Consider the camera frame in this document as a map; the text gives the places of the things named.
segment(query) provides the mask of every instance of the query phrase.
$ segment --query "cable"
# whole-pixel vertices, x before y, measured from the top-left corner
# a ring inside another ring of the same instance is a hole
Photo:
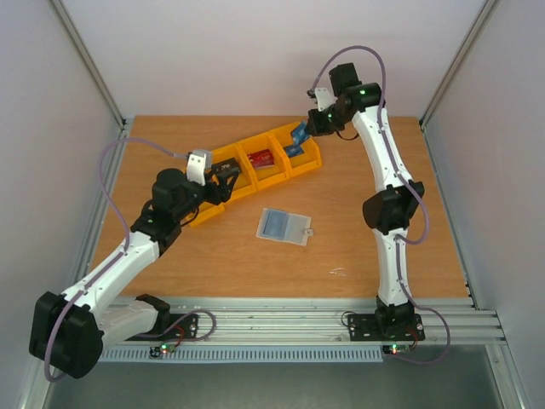
[[[325,70],[331,64],[331,62],[333,62],[333,60],[335,58],[337,58],[339,55],[344,54],[347,51],[350,51],[350,50],[353,50],[353,49],[362,49],[363,51],[367,51],[367,52],[373,54],[376,57],[376,59],[377,59],[377,61],[379,63],[379,66],[381,66],[381,75],[382,75],[381,89],[382,89],[382,92],[381,92],[381,99],[379,100],[379,103],[378,103],[378,108],[377,108],[377,113],[376,113],[376,122],[379,125],[380,131],[381,131],[381,136],[382,136],[382,139],[384,141],[384,145],[386,147],[388,157],[390,158],[390,162],[392,163],[392,167],[393,167],[393,170],[395,172],[395,176],[397,176],[399,178],[401,183],[403,183],[403,185],[407,188],[407,190],[414,196],[414,198],[416,199],[416,201],[418,202],[418,204],[422,208],[422,213],[424,214],[424,223],[425,223],[424,224],[424,231],[422,232],[422,236],[419,239],[411,240],[411,239],[407,239],[406,237],[403,237],[403,236],[401,236],[399,234],[395,237],[395,239],[396,239],[396,257],[397,257],[396,264],[397,264],[397,269],[398,269],[399,285],[401,286],[401,290],[403,291],[403,293],[407,296],[407,298],[415,306],[415,308],[420,309],[421,311],[430,311],[430,312],[436,314],[439,317],[439,319],[441,321],[443,321],[443,324],[445,326],[445,331],[446,331],[445,349],[443,350],[443,353],[440,355],[440,357],[436,358],[435,360],[417,361],[417,360],[411,360],[409,358],[401,357],[401,356],[398,356],[398,355],[392,355],[392,356],[395,356],[400,360],[404,360],[406,362],[410,362],[410,363],[417,364],[417,365],[430,365],[430,364],[440,362],[441,360],[443,360],[445,358],[445,356],[446,356],[446,353],[449,351],[449,348],[450,348],[450,328],[449,328],[449,325],[447,324],[445,318],[443,317],[443,315],[441,315],[438,311],[436,311],[435,309],[430,308],[430,307],[420,307],[415,302],[415,300],[412,298],[410,293],[407,291],[407,289],[405,288],[404,283],[403,283],[403,276],[401,274],[401,260],[400,260],[399,241],[400,240],[404,241],[408,245],[419,245],[419,244],[421,244],[424,240],[427,239],[427,236],[429,235],[430,217],[429,217],[429,211],[427,209],[426,204],[422,200],[422,197],[416,192],[416,190],[401,175],[398,163],[395,160],[395,157],[393,155],[392,146],[390,145],[390,141],[388,140],[388,137],[386,135],[386,131],[384,130],[384,123],[382,122],[382,109],[384,108],[384,101],[385,101],[385,95],[386,95],[386,67],[384,66],[384,61],[382,60],[381,56],[370,47],[366,47],[364,45],[352,45],[350,47],[346,47],[346,48],[341,49],[341,50],[337,51],[336,53],[334,53],[326,61],[326,63],[322,67],[322,69],[319,71],[318,76],[316,77],[316,79],[314,79],[313,86],[312,86],[312,88],[310,90],[313,92],[314,89],[318,86],[318,83],[319,83],[322,75],[324,74]]]
[[[186,342],[187,343],[195,343],[196,341],[203,341],[203,340],[209,338],[214,333],[215,329],[218,326],[217,319],[215,318],[215,315],[213,315],[208,309],[204,309],[204,308],[194,309],[193,311],[190,311],[187,314],[183,314],[180,318],[178,318],[178,320],[174,321],[174,323],[172,325],[170,325],[170,327],[168,327],[166,330],[164,330],[160,334],[138,334],[138,337],[142,337],[142,338],[159,338],[162,335],[169,332],[170,330],[172,330],[173,328],[175,328],[180,321],[184,320],[185,318],[189,317],[190,315],[197,314],[197,313],[203,313],[203,314],[208,315],[210,317],[210,319],[212,320],[212,327],[210,328],[210,330],[206,334],[202,335],[201,337],[186,338]]]
[[[193,216],[191,219],[189,219],[187,222],[183,222],[183,223],[181,224],[181,228],[187,226],[189,223],[194,222],[195,219],[196,219],[197,216],[198,216],[198,211],[199,211],[199,208],[197,208],[197,209],[195,210],[195,214],[194,214],[194,216]]]
[[[348,324],[345,324],[344,320],[343,320],[343,318],[344,318],[344,316],[346,314],[354,314],[355,315],[356,313],[354,313],[353,311],[345,311],[344,313],[342,313],[342,315],[341,315],[341,324],[343,324],[346,328],[348,328]]]
[[[441,353],[441,355],[439,357],[435,358],[434,360],[412,360],[411,358],[405,358],[405,357],[400,356],[400,355],[392,355],[392,356],[395,356],[399,360],[404,360],[405,362],[410,362],[411,364],[416,364],[416,365],[437,364],[437,363],[441,362],[445,358],[447,353],[449,352],[449,349],[450,349],[450,327],[449,327],[449,324],[446,322],[445,317],[443,315],[441,315],[439,313],[439,311],[437,311],[436,309],[431,308],[431,307],[421,307],[420,305],[418,305],[416,303],[415,299],[407,291],[407,288],[405,287],[405,284],[403,283],[403,275],[401,273],[401,250],[399,249],[399,246],[400,246],[400,244],[397,241],[396,244],[395,244],[395,255],[396,255],[396,267],[398,269],[398,280],[399,280],[399,285],[401,286],[401,290],[403,291],[405,296],[409,299],[409,301],[412,303],[412,305],[415,306],[415,308],[420,309],[421,311],[429,311],[431,313],[434,313],[443,322],[443,325],[445,326],[445,332],[446,332],[446,345],[445,345],[445,349],[443,349],[443,352]]]
[[[343,138],[338,130],[336,130],[335,133],[337,134],[337,136],[339,136],[344,141],[353,141],[359,136],[359,134],[356,134],[356,136],[354,136],[352,138]]]
[[[178,342],[176,343],[176,345],[174,346],[174,349],[176,350],[176,348],[178,348],[181,344],[181,340],[184,339],[184,330],[181,329],[181,327],[179,326],[175,326],[175,329],[177,329],[179,332],[180,332],[180,337],[178,338]]]
[[[414,331],[412,331],[409,327],[405,328],[405,330],[407,332],[409,332],[412,337],[414,338],[414,341],[412,343],[412,345],[410,346],[409,350],[412,351],[414,348],[416,348],[416,346],[418,345],[418,336],[416,335],[416,333]]]
[[[151,141],[148,141],[148,140],[142,139],[142,138],[119,139],[117,141],[113,141],[113,142],[109,143],[104,149],[102,149],[102,152],[100,152],[99,164],[98,164],[100,190],[102,191],[102,194],[104,194],[104,196],[106,197],[106,201],[112,207],[113,211],[115,212],[116,216],[118,217],[119,221],[121,222],[121,225],[123,226],[125,241],[123,242],[123,250],[120,251],[112,260],[110,260],[110,262],[108,262],[92,279],[90,279],[87,283],[85,283],[85,285],[83,286],[83,288],[85,290],[88,290],[98,279],[100,279],[100,277],[102,277],[102,275],[104,275],[104,273],[106,271],[108,271],[123,255],[125,255],[127,250],[129,249],[129,246],[130,246],[130,230],[129,230],[129,226],[127,225],[127,222],[123,218],[123,215],[121,214],[121,211],[119,210],[119,208],[115,205],[115,203],[113,203],[113,199],[112,199],[112,197],[110,196],[110,194],[108,193],[108,191],[106,189],[106,185],[105,185],[105,182],[104,182],[103,169],[102,169],[103,168],[104,158],[106,157],[108,152],[110,152],[117,145],[120,145],[122,143],[128,143],[128,142],[136,142],[136,143],[142,143],[144,145],[148,145],[148,146],[153,147],[153,148],[159,150],[160,152],[162,152],[162,153],[164,153],[164,154],[166,154],[166,155],[168,155],[168,156],[170,156],[172,158],[185,158],[186,157],[186,155],[180,155],[179,153],[171,152],[170,150],[158,145],[155,142],[151,142]],[[57,317],[57,320],[53,324],[53,329],[51,330],[51,333],[49,334],[48,343],[47,343],[46,348],[45,348],[45,355],[43,357],[43,363],[44,363],[43,372],[44,372],[45,378],[48,381],[50,381],[51,383],[57,382],[58,380],[63,378],[64,375],[65,375],[64,373],[61,373],[58,377],[54,377],[51,374],[51,368],[50,368],[51,353],[53,352],[53,345],[55,344],[55,339],[57,338],[57,334],[59,333],[60,325],[62,324],[62,321],[64,320],[64,318],[68,314],[68,311],[70,310],[70,308],[76,303],[76,301],[83,294],[84,294],[84,291],[78,291],[76,293],[76,295],[70,301],[68,301],[68,303],[65,305],[65,307],[60,311],[60,314]]]

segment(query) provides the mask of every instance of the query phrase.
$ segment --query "blue object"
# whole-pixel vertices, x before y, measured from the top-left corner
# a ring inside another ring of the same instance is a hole
[[[302,147],[298,147],[296,145],[289,145],[288,147],[284,148],[286,154],[288,155],[288,158],[293,158],[294,156],[302,155],[305,151],[303,151]]]
[[[298,147],[301,145],[304,141],[306,141],[308,138],[310,138],[310,135],[305,132],[305,128],[307,127],[306,122],[301,122],[297,127],[291,131],[291,139],[293,140],[293,144]]]
[[[288,218],[290,215],[285,211],[267,210],[267,219],[263,228],[263,237],[269,239],[283,240],[288,227]]]

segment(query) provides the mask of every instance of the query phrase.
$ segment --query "wooden table surface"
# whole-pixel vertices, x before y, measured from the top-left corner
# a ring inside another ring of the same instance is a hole
[[[155,141],[178,153],[215,149],[299,120],[298,117],[137,117],[131,136]],[[431,233],[410,246],[409,281],[416,297],[466,297],[427,149],[415,118],[391,118],[405,165],[426,187]],[[124,295],[194,297],[374,297],[379,284],[376,242],[362,216],[362,203],[375,193],[361,140],[335,135],[316,138],[323,167],[228,205],[226,211],[181,236],[136,277]],[[184,167],[179,159],[141,144],[128,144],[113,198],[129,225],[151,197],[156,174]],[[264,207],[310,216],[314,236],[306,247],[255,237]],[[417,211],[409,237],[419,237]],[[123,238],[108,211],[95,265]]]

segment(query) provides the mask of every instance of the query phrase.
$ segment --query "white wall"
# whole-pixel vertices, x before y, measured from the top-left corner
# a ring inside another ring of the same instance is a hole
[[[355,43],[382,54],[390,112],[421,116],[481,3],[65,0],[129,117],[305,114],[318,70]],[[371,55],[341,61],[357,63],[365,82],[380,79]]]
[[[116,131],[48,2],[2,2],[0,38],[0,407],[14,408],[34,303],[74,275]]]
[[[545,2],[502,0],[428,138],[484,308],[533,407],[545,406]]]

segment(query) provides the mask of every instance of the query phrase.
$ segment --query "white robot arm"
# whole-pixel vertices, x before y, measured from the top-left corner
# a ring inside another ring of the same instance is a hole
[[[330,135],[344,130],[352,122],[369,156],[375,178],[376,194],[364,202],[364,219],[376,238],[380,263],[380,286],[375,317],[385,339],[399,328],[414,322],[414,306],[399,284],[398,263],[407,291],[405,242],[409,222],[418,203],[400,180],[403,178],[419,196],[424,194],[421,182],[413,182],[405,168],[390,130],[387,109],[381,108],[378,84],[362,84],[353,64],[341,64],[330,71],[336,99],[325,89],[316,88],[309,95],[316,99],[317,109],[308,112],[307,133]],[[396,254],[399,243],[399,257]]]
[[[79,378],[95,366],[103,350],[141,333],[161,334],[171,325],[169,305],[147,294],[127,307],[108,307],[175,242],[188,223],[181,224],[186,217],[196,217],[203,202],[218,205],[231,198],[240,170],[207,172],[210,165],[211,153],[198,150],[189,155],[186,174],[178,169],[159,172],[152,199],[130,228],[129,242],[124,240],[60,295],[46,292],[38,299],[29,347],[32,355]]]

